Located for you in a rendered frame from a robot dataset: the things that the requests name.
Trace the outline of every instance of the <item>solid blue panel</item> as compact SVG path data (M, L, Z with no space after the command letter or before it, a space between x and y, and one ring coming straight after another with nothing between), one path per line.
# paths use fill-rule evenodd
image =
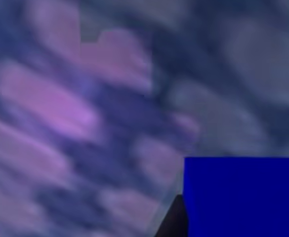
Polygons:
M289 237L289 158L186 158L189 237Z

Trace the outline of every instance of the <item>blue rectangle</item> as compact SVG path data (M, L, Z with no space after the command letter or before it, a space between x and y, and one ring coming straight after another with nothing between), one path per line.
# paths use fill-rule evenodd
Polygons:
M289 237L289 158L186 158L189 237Z

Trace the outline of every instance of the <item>blurry background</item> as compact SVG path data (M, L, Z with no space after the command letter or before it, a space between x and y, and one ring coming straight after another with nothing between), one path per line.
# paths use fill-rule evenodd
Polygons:
M0 237L151 237L185 156L289 156L289 0L0 0Z

